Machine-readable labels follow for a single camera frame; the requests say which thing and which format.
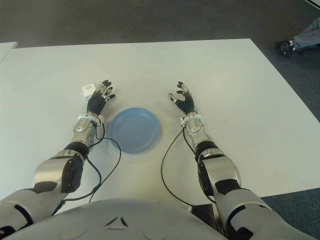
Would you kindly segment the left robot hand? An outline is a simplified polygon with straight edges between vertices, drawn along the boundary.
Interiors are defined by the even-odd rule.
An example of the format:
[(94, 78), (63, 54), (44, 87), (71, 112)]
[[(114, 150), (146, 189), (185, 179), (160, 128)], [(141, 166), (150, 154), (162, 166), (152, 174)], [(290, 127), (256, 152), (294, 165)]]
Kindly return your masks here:
[(109, 80), (103, 81), (99, 87), (93, 92), (88, 100), (86, 112), (89, 114), (100, 115), (106, 103), (116, 95), (112, 93), (112, 82)]

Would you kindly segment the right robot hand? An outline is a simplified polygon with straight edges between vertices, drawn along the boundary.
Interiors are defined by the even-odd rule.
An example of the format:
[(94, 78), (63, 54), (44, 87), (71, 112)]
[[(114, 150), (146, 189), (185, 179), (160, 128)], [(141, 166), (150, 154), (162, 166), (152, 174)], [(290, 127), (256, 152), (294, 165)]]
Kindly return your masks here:
[(172, 93), (168, 94), (169, 100), (173, 102), (186, 116), (191, 113), (197, 113), (198, 110), (188, 87), (182, 81), (178, 81), (177, 87), (179, 90), (177, 90), (176, 93), (182, 95), (184, 100), (178, 99)]

